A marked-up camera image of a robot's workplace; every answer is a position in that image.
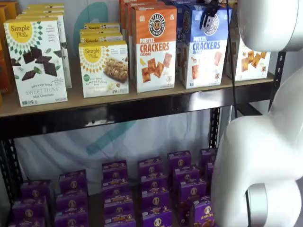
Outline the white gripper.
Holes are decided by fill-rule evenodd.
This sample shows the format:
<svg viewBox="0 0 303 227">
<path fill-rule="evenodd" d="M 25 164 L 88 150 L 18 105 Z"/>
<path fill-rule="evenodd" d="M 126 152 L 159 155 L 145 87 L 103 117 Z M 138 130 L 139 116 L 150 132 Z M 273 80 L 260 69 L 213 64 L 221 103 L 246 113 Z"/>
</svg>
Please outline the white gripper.
<svg viewBox="0 0 303 227">
<path fill-rule="evenodd" d="M 216 30 L 219 26 L 217 12 L 221 6 L 227 4 L 226 0 L 197 0 L 203 4 L 200 28 L 202 30 Z"/>
</svg>

